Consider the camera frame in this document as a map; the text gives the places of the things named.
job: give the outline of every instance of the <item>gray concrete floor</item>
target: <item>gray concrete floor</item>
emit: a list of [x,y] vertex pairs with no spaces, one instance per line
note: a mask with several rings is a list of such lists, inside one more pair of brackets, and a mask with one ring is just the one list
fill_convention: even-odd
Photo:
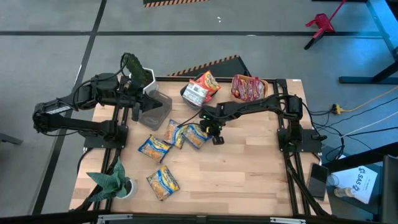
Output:
[[[85,30],[91,31],[101,0],[0,2],[0,34],[10,30]],[[398,23],[392,20],[383,0],[371,0],[389,41],[397,47],[394,32]],[[99,31],[314,31],[304,24],[315,14],[330,14],[338,2],[211,0],[195,4],[144,8],[141,1],[108,1]],[[338,32],[379,32],[365,3],[349,2],[333,20]],[[37,134],[32,128],[32,112],[39,102],[70,93],[78,73],[88,36],[1,36],[0,52],[0,132],[24,140],[15,147],[0,144],[0,217],[30,213],[53,138]],[[392,88],[390,85],[341,85],[341,75],[373,76],[394,59],[380,37],[324,37],[310,50],[303,46],[310,37],[246,36],[97,36],[83,80],[100,72],[118,69],[123,52],[136,54],[145,67],[156,75],[166,75],[184,68],[240,55],[250,72],[264,78],[302,79],[308,105],[312,110],[327,110],[338,103],[353,108]],[[398,91],[364,107],[383,103],[398,96]],[[398,109],[391,103],[368,112],[335,128],[347,133],[377,121]],[[350,114],[331,116],[330,123]],[[79,119],[90,119],[92,111],[74,113]],[[326,117],[316,117],[323,123]],[[396,126],[398,116],[370,129]],[[340,141],[328,134],[327,145]],[[371,148],[396,141],[397,131],[358,136]],[[354,154],[367,150],[363,145],[346,140],[346,150]],[[76,164],[81,156],[83,138],[65,139],[43,212],[65,212],[76,178]],[[332,202],[333,213],[341,217],[369,218],[349,205]]]

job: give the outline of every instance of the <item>phone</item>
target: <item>phone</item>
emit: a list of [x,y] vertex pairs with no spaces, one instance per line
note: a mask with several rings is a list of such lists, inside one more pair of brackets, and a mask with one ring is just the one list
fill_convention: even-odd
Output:
[[308,181],[307,188],[314,198],[324,201],[327,178],[328,168],[316,163],[311,165],[310,180]]

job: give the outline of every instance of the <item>yellow and black striped tape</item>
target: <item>yellow and black striped tape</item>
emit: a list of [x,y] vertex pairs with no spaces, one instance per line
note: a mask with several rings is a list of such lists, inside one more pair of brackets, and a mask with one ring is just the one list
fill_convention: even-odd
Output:
[[221,58],[219,60],[211,61],[209,63],[205,63],[203,65],[198,65],[198,66],[186,69],[186,70],[182,70],[182,71],[179,71],[179,72],[174,72],[173,74],[168,74],[167,76],[183,75],[183,74],[188,73],[188,72],[192,72],[192,71],[199,70],[199,69],[202,69],[202,68],[205,68],[205,67],[209,67],[211,65],[216,65],[218,63],[225,62],[227,60],[231,60],[231,59],[238,58],[238,57],[239,57],[238,55],[232,55],[232,56],[229,56],[229,57]]
[[169,1],[159,1],[144,4],[144,7],[157,7],[157,6],[171,6],[176,4],[194,3],[194,2],[204,2],[209,0],[169,0]]

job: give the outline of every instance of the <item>wooden tabletop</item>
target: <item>wooden tabletop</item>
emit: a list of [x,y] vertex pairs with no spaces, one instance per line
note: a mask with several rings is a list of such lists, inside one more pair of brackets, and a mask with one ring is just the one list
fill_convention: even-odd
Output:
[[[230,100],[230,83],[220,84],[222,88],[210,105]],[[296,94],[305,101],[300,80],[287,80],[287,84],[289,94]],[[150,134],[163,138],[169,118],[182,123],[196,113],[182,101],[180,90],[184,85],[184,82],[159,82],[159,91],[171,97],[173,105],[169,117],[158,131],[153,132],[128,119],[129,134],[126,148],[121,153],[121,161],[126,176],[137,181],[138,192],[124,200],[115,198],[111,210],[126,213],[291,216],[286,169],[276,134],[278,120],[272,112],[248,114],[227,122],[221,132],[224,145],[214,146],[208,141],[199,151],[187,143],[181,150],[173,147],[161,164],[138,152],[138,147]],[[268,95],[270,94],[273,94],[271,85]],[[112,106],[97,105],[93,121],[111,119],[112,114]],[[307,111],[304,111],[301,125],[303,128],[311,128]],[[318,161],[312,154],[300,155],[307,181],[311,163]],[[70,208],[79,206],[95,187],[96,184],[86,172],[99,172],[103,156],[104,149],[94,149],[83,159]],[[146,181],[146,177],[162,165],[169,168],[180,186],[179,191],[163,202],[156,198]],[[295,192],[299,211],[303,213],[297,186]],[[327,195],[320,204],[331,213]]]

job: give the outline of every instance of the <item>yellow power cable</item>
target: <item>yellow power cable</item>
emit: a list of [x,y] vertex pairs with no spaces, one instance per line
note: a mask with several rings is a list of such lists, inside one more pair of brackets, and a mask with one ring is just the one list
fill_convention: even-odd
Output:
[[340,107],[340,111],[341,111],[341,112],[353,112],[353,111],[356,111],[356,110],[360,109],[361,107],[365,106],[366,104],[368,104],[368,103],[370,103],[370,102],[372,102],[372,101],[374,101],[374,100],[376,100],[376,99],[378,99],[378,98],[380,98],[380,97],[382,97],[382,96],[384,96],[384,95],[387,95],[387,94],[389,94],[390,92],[392,92],[392,91],[394,91],[394,90],[396,90],[396,89],[398,89],[398,86],[396,86],[396,87],[394,87],[393,89],[391,89],[391,90],[389,90],[389,91],[387,91],[387,92],[385,92],[385,93],[383,93],[383,94],[381,94],[381,95],[379,95],[379,96],[377,96],[377,97],[375,97],[375,98],[369,100],[368,102],[366,102],[366,103],[364,103],[364,104],[362,104],[362,105],[359,105],[359,106],[355,107],[355,108],[352,109],[352,110],[344,110],[343,108]]

